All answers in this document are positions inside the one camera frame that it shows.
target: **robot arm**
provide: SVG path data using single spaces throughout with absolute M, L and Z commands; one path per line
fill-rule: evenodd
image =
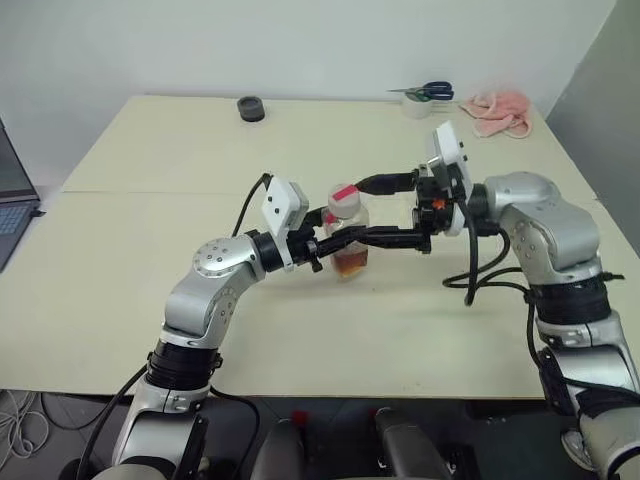
M 166 478 L 193 478 L 206 431 L 198 410 L 222 363 L 218 349 L 239 296 L 267 272 L 304 263 L 317 271 L 319 258 L 356 240 L 429 253 L 432 235 L 457 235 L 473 222 L 479 235 L 495 235 L 500 228 L 509 235 L 546 344 L 534 356 L 550 404 L 579 418 L 601 478 L 619 468 L 638 476 L 640 383 L 619 316 L 608 303 L 591 216 L 538 175 L 513 173 L 473 185 L 451 126 L 441 126 L 434 139 L 436 157 L 429 168 L 357 184 L 374 195 L 415 190 L 412 229 L 351 227 L 318 241 L 313 229 L 320 225 L 319 211 L 307 213 L 300 189 L 274 177 L 263 204 L 268 233 L 215 240 L 198 249 L 167 302 L 160 341 L 136 387 L 114 465 L 152 465 Z M 101 478 L 109 479 L 111 470 Z

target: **orange component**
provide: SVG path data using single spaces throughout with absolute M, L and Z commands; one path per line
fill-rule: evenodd
M 431 205 L 433 205 L 433 208 L 435 208 L 436 210 L 444 210 L 447 202 L 442 198 L 437 198 L 431 203 Z

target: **laptop keyboard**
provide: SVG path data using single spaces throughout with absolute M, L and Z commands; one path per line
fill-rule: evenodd
M 0 208 L 0 235 L 14 233 L 28 209 L 29 205 Z

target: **scissors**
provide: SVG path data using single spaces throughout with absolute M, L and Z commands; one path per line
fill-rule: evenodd
M 452 100 L 453 86 L 449 82 L 438 81 L 425 83 L 421 87 L 412 88 L 398 88 L 395 90 L 387 90 L 388 92 L 401 92 L 416 95 L 418 98 L 422 97 L 422 101 L 427 100 Z

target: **bottle cap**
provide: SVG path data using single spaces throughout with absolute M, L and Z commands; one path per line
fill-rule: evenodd
M 354 185 L 336 185 L 329 192 L 327 207 L 338 218 L 351 218 L 360 210 L 360 192 Z

